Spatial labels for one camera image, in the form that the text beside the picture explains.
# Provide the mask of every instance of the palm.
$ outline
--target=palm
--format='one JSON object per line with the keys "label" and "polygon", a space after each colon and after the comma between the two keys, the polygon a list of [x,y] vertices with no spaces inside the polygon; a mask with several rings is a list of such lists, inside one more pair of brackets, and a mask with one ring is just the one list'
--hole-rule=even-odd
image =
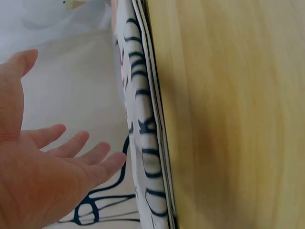
{"label": "palm", "polygon": [[[58,148],[42,152],[41,148],[64,133],[63,125],[20,131],[23,96],[17,76],[34,64],[27,66],[29,60],[24,58],[30,53],[23,55],[14,60],[15,65],[24,65],[19,72],[8,71],[7,76],[0,66],[0,80],[4,79],[0,86],[0,225],[4,221],[7,228],[40,229],[68,214],[92,188],[111,178],[126,156],[118,152],[103,161],[110,146],[99,143],[74,158],[89,138],[85,131]],[[5,65],[4,70],[13,67],[20,65]]]}

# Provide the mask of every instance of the cloth with black lettering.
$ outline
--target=cloth with black lettering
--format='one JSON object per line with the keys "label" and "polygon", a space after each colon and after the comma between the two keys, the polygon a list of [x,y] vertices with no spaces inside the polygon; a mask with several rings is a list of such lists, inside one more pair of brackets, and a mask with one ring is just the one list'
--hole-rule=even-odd
{"label": "cloth with black lettering", "polygon": [[142,9],[140,1],[120,0],[116,24],[131,140],[132,174],[142,228],[173,229],[175,211],[165,150],[166,134],[162,132],[163,119],[159,117],[162,107],[152,77],[152,72],[155,73],[154,62],[150,61],[152,47],[149,53],[148,40],[144,38],[147,35],[144,15],[141,17],[139,9]]}

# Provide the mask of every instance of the wood grain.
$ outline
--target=wood grain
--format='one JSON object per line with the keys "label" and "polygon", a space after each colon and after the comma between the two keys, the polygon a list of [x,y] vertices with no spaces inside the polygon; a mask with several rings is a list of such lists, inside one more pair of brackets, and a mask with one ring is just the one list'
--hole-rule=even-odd
{"label": "wood grain", "polygon": [[305,1],[147,0],[181,229],[305,228]]}

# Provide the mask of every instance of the black curved lines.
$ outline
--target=black curved lines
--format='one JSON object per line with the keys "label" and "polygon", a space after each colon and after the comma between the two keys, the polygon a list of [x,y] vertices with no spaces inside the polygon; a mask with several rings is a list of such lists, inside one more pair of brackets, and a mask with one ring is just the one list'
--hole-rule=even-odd
{"label": "black curved lines", "polygon": [[138,120],[138,124],[140,128],[140,134],[156,134],[156,121],[154,117],[149,118],[143,123]]}
{"label": "black curved lines", "polygon": [[134,56],[138,56],[138,57],[140,57],[142,60],[145,59],[143,53],[141,53],[141,52],[131,52],[130,54],[128,54],[128,57],[129,57],[129,58],[134,57]]}
{"label": "black curved lines", "polygon": [[[123,145],[123,152],[125,154],[127,154],[128,152],[128,147],[129,147],[129,137],[126,138],[125,142],[124,142],[124,145]],[[81,201],[81,203],[75,208],[74,210],[74,215],[73,215],[73,219],[72,220],[68,220],[68,221],[60,221],[59,223],[67,223],[67,222],[73,222],[79,226],[88,226],[88,225],[92,225],[92,224],[95,224],[95,223],[101,223],[101,222],[109,222],[109,221],[135,221],[135,222],[140,222],[139,219],[133,219],[133,218],[130,218],[130,219],[115,219],[115,217],[118,217],[118,216],[124,216],[124,215],[130,215],[130,214],[134,214],[136,212],[127,212],[127,213],[124,213],[124,214],[120,214],[120,215],[113,215],[113,216],[108,216],[108,217],[101,217],[101,214],[102,214],[102,210],[106,209],[106,208],[110,208],[112,206],[115,206],[115,205],[119,205],[123,202],[126,202],[128,200],[131,200],[133,198],[135,198],[135,194],[130,194],[130,195],[116,195],[116,196],[101,196],[101,197],[90,197],[91,194],[94,194],[94,193],[97,193],[97,192],[103,192],[105,190],[109,190],[109,189],[112,189],[112,188],[115,188],[117,187],[118,185],[120,185],[124,178],[125,178],[125,172],[126,172],[126,163],[124,164],[124,166],[122,167],[121,169],[121,173],[120,173],[120,177],[118,179],[118,181],[111,185],[111,186],[108,186],[108,187],[104,187],[104,188],[99,188],[99,189],[96,189],[96,190],[93,190],[91,192],[88,193],[88,195]],[[103,199],[120,199],[120,200],[117,200],[113,203],[110,203],[110,204],[107,204],[107,205],[104,205],[102,207],[97,207],[97,201],[99,200],[103,200]],[[80,208],[81,206],[83,205],[87,205],[89,204],[92,208],[92,211],[90,211],[89,213],[86,213],[86,214],[80,214]],[[89,220],[82,220],[83,217],[85,216],[88,216],[88,215],[91,215],[93,214],[94,218],[90,220],[90,222],[88,222]]]}
{"label": "black curved lines", "polygon": [[158,163],[160,163],[160,154],[159,151],[156,149],[142,149],[142,160],[143,160],[143,166],[144,166],[144,171],[145,171],[145,175],[148,178],[152,178],[152,179],[156,179],[156,178],[160,178],[162,177],[162,170],[161,170],[161,166],[159,167],[159,172],[156,173],[149,173],[146,171],[146,166],[145,166],[145,162],[144,162],[144,158],[143,156],[147,154],[147,155],[152,155],[154,157],[156,157],[156,159],[158,160]]}
{"label": "black curved lines", "polygon": [[141,31],[139,22],[138,22],[136,19],[134,19],[134,18],[129,18],[129,19],[126,21],[126,23],[133,23],[133,24],[135,24],[135,26],[138,28],[138,31]]}
{"label": "black curved lines", "polygon": [[134,41],[134,42],[139,42],[139,43],[141,43],[142,42],[142,40],[140,39],[140,38],[138,38],[138,37],[125,37],[124,36],[124,40],[125,40],[125,42],[129,42],[129,41]]}
{"label": "black curved lines", "polygon": [[152,196],[159,197],[159,198],[162,198],[162,199],[166,200],[165,193],[164,192],[150,190],[150,189],[147,188],[146,191],[145,191],[145,199],[146,199],[146,202],[147,202],[148,207],[149,207],[150,211],[152,212],[152,214],[154,214],[155,216],[159,216],[159,217],[167,216],[167,210],[165,210],[164,212],[156,212],[156,211],[154,211],[152,209],[152,207],[149,204],[149,201],[147,200],[147,194],[151,194]]}
{"label": "black curved lines", "polygon": [[129,83],[129,80],[128,80],[128,77],[126,77],[125,91],[126,91],[128,83]]}
{"label": "black curved lines", "polygon": [[134,71],[134,72],[132,72],[132,79],[133,79],[133,77],[135,77],[136,75],[147,77],[146,71]]}
{"label": "black curved lines", "polygon": [[151,97],[151,92],[148,90],[138,90],[135,93],[135,96],[137,96],[137,95],[147,95],[148,97]]}
{"label": "black curved lines", "polygon": [[121,61],[121,65],[123,65],[123,63],[124,63],[124,54],[125,54],[125,50],[124,50],[124,48],[123,48],[123,50],[122,50],[122,61]]}
{"label": "black curved lines", "polygon": [[133,134],[133,131],[134,131],[134,128],[133,128],[133,122],[132,122],[132,126],[128,130],[128,133],[131,135],[131,134]]}
{"label": "black curved lines", "polygon": [[138,65],[145,65],[145,61],[144,60],[138,60],[138,61],[135,61],[132,63],[132,69],[135,67],[135,66],[138,66]]}

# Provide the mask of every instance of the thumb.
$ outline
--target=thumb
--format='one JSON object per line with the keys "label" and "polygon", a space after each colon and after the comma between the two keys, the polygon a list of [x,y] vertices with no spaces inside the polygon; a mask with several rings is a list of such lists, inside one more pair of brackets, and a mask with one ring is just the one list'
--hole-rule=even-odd
{"label": "thumb", "polygon": [[34,66],[37,50],[14,54],[0,65],[0,142],[19,138],[23,118],[20,79]]}

